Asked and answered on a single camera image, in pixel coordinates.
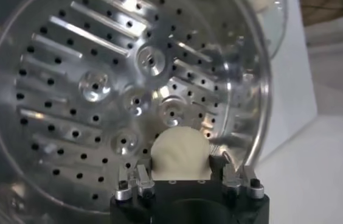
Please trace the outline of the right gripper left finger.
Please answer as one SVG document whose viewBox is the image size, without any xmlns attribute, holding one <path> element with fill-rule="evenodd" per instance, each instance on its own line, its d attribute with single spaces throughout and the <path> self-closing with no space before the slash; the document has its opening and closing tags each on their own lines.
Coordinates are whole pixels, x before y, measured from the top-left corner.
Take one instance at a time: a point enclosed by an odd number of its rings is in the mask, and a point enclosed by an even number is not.
<svg viewBox="0 0 343 224">
<path fill-rule="evenodd" d="M 117 188 L 115 190 L 116 201 L 128 201 L 133 198 L 133 187 L 137 189 L 137 195 L 141 198 L 151 198 L 154 196 L 155 182 L 150 178 L 143 164 L 136 166 L 137 177 L 133 186 L 129 181 L 128 171 L 124 167 L 119 167 Z"/>
</svg>

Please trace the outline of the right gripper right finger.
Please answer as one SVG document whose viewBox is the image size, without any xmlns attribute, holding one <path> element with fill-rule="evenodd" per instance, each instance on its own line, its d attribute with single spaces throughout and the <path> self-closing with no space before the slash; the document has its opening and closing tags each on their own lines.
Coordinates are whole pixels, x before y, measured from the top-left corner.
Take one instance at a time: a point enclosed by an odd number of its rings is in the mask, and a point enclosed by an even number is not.
<svg viewBox="0 0 343 224">
<path fill-rule="evenodd" d="M 254 166 L 235 168 L 225 156 L 209 156 L 210 179 L 220 180 L 227 193 L 239 196 L 244 189 L 249 198 L 264 198 L 265 187 L 255 174 Z"/>
</svg>

